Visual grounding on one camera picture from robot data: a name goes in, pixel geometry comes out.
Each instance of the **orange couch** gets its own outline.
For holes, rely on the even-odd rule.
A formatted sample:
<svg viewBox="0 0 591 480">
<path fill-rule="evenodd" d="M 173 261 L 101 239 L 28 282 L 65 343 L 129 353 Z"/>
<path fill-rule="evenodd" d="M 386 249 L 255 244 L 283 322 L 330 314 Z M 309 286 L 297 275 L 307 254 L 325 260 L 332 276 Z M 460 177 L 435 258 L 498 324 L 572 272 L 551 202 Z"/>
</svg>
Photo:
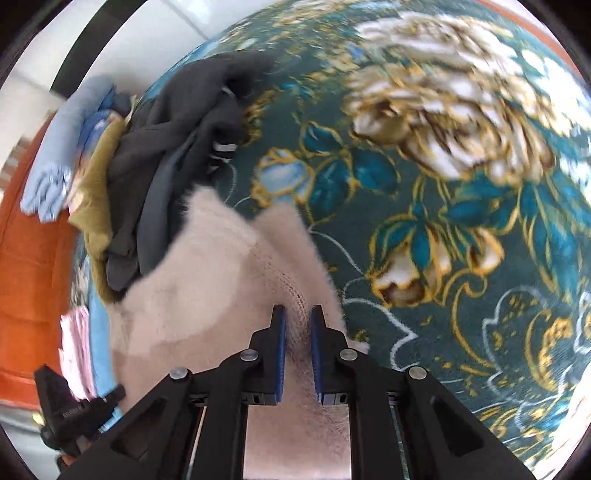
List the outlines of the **orange couch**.
<svg viewBox="0 0 591 480">
<path fill-rule="evenodd" d="M 60 315 L 69 309 L 77 230 L 62 212 L 43 225 L 19 209 L 29 170 L 51 118 L 41 127 L 0 203 L 0 401 L 38 408 L 33 372 L 60 371 Z"/>
</svg>

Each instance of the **light blue towel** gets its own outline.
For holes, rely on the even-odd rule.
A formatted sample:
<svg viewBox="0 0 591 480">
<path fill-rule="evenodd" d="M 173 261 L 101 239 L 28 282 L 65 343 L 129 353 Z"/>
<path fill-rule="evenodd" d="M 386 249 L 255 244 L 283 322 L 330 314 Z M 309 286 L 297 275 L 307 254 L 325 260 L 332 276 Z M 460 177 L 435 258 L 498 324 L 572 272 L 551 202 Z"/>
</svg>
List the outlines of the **light blue towel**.
<svg viewBox="0 0 591 480">
<path fill-rule="evenodd" d="M 96 394 L 100 397 L 107 395 L 115 388 L 115 376 L 111 363 L 111 343 L 109 341 L 109 315 L 95 290 L 95 284 L 90 279 L 88 292 L 88 313 L 90 322 L 90 357 L 92 358 L 92 374 L 95 379 Z M 102 430 L 108 430 L 121 418 L 119 408 L 111 419 L 103 425 Z"/>
<path fill-rule="evenodd" d="M 115 87 L 108 76 L 83 82 L 57 111 L 49 124 L 27 178 L 21 211 L 39 214 L 42 223 L 54 222 L 66 199 L 76 161 L 78 140 L 85 120 L 113 101 Z"/>
</svg>

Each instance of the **folded clothes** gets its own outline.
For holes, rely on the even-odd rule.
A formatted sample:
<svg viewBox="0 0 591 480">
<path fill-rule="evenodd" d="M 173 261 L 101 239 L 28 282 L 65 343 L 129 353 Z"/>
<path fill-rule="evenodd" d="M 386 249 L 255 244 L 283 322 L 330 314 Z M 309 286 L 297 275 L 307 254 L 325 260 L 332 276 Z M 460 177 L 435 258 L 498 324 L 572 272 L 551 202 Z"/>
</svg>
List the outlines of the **folded clothes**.
<svg viewBox="0 0 591 480">
<path fill-rule="evenodd" d="M 238 106 L 244 104 L 255 82 L 271 64 L 269 55 L 257 51 L 221 54 L 195 61 L 180 68 L 158 97 L 141 105 L 134 113 L 129 131 L 122 137 L 108 170 L 113 240 L 108 249 L 107 278 L 114 290 L 125 291 L 140 275 L 138 222 L 161 162 L 168 158 L 174 168 L 163 167 L 165 171 L 158 175 L 153 195 L 167 208 L 173 204 L 172 210 L 181 209 L 181 199 L 187 189 L 205 179 L 210 171 L 213 142 L 235 146 L 242 140 L 242 125 L 237 128 L 242 122 L 242 109 Z M 225 122 L 220 118 L 224 113 Z M 170 160 L 195 130 L 196 138 L 186 153 Z M 163 187 L 162 183 L 172 187 Z M 162 209 L 153 215 L 167 221 Z M 152 216 L 149 209 L 146 216 Z M 164 228 L 170 237 L 166 224 L 159 223 L 151 230 L 157 228 Z M 163 243 L 159 239 L 155 244 L 158 245 L 157 259 Z"/>
<path fill-rule="evenodd" d="M 83 82 L 58 110 L 27 179 L 20 204 L 23 213 L 38 212 L 43 223 L 57 219 L 72 185 L 83 124 L 101 106 L 107 107 L 114 96 L 110 77 L 93 77 Z"/>
<path fill-rule="evenodd" d="M 96 395 L 104 397 L 116 387 L 116 382 L 113 375 L 111 348 L 109 346 L 109 316 L 92 280 L 89 285 L 88 311 L 90 316 L 92 375 L 95 380 Z M 116 408 L 113 416 L 102 426 L 101 430 L 108 430 L 120 418 L 121 411 Z"/>
<path fill-rule="evenodd" d="M 287 309 L 283 400 L 249 409 L 244 478 L 350 478 L 347 407 L 316 401 L 308 315 L 319 303 L 331 328 L 345 332 L 345 322 L 297 209 L 275 205 L 247 223 L 203 187 L 187 205 L 186 225 L 162 263 L 108 307 L 113 369 L 127 392 L 121 409 L 173 365 L 200 372 L 246 348 L 280 303 Z"/>
<path fill-rule="evenodd" d="M 126 123 L 119 115 L 109 118 L 111 122 L 100 136 L 77 182 L 69 203 L 68 220 L 83 233 L 92 279 L 98 296 L 105 303 L 112 303 L 119 297 L 107 285 L 105 271 L 105 250 L 113 237 L 106 172 L 126 129 Z"/>
<path fill-rule="evenodd" d="M 156 268 L 170 243 L 168 201 L 173 192 L 172 178 L 196 137 L 195 130 L 183 145 L 160 163 L 150 184 L 137 231 L 138 266 L 141 275 L 147 275 Z"/>
<path fill-rule="evenodd" d="M 125 118 L 131 111 L 131 97 L 127 93 L 117 93 L 113 97 L 111 109 Z"/>
<path fill-rule="evenodd" d="M 90 357 L 89 314 L 78 307 L 61 316 L 61 374 L 74 396 L 80 400 L 96 397 Z"/>
<path fill-rule="evenodd" d="M 77 162 L 74 178 L 72 180 L 72 186 L 66 199 L 66 205 L 70 209 L 70 213 L 73 210 L 72 198 L 74 198 L 78 184 L 81 178 L 84 176 L 87 169 L 90 158 L 95 152 L 96 146 L 99 139 L 107 129 L 107 127 L 116 120 L 122 120 L 122 117 L 117 112 L 110 109 L 99 110 L 93 113 L 88 119 L 85 120 L 82 125 L 82 132 L 78 139 L 78 148 L 80 150 L 80 158 Z"/>
</svg>

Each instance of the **light blue cloth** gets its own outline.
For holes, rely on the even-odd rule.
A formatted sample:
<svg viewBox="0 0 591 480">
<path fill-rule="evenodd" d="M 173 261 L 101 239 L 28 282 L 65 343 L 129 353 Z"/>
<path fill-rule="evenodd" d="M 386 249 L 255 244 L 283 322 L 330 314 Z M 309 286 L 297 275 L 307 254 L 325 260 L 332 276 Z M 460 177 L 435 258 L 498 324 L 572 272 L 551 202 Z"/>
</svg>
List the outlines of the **light blue cloth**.
<svg viewBox="0 0 591 480">
<path fill-rule="evenodd" d="M 100 136 L 109 124 L 107 119 L 110 115 L 119 116 L 117 113 L 113 112 L 113 110 L 105 108 L 98 110 L 85 120 L 82 125 L 80 137 L 78 138 L 78 149 L 82 152 L 82 157 L 90 157 L 92 155 L 92 152 L 94 152 L 96 148 L 96 144 L 99 142 Z"/>
<path fill-rule="evenodd" d="M 21 211 L 39 214 L 42 223 L 57 219 L 72 185 L 80 155 L 78 140 L 85 120 L 113 101 L 115 87 L 108 76 L 92 77 L 57 111 L 29 172 Z"/>
<path fill-rule="evenodd" d="M 96 394 L 103 397 L 115 388 L 115 376 L 111 363 L 111 343 L 109 340 L 109 315 L 105 306 L 96 293 L 95 284 L 90 279 L 88 294 L 88 312 L 90 323 L 90 357 L 92 359 L 92 374 L 95 379 Z M 103 425 L 102 430 L 108 430 L 121 418 L 119 408 L 111 419 Z"/>
</svg>

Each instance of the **rug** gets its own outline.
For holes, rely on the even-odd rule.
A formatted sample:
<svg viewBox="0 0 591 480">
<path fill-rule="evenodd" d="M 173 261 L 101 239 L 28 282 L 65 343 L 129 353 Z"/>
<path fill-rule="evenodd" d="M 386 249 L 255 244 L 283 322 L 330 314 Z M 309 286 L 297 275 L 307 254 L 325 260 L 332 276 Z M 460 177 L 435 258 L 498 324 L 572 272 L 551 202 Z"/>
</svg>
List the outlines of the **rug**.
<svg viewBox="0 0 591 480">
<path fill-rule="evenodd" d="M 220 196 L 247 219 L 295 205 L 350 334 L 428 368 L 536 472 L 591 358 L 590 97 L 548 34 L 487 5 L 280 2 L 143 101 L 187 62 L 274 54 Z"/>
</svg>

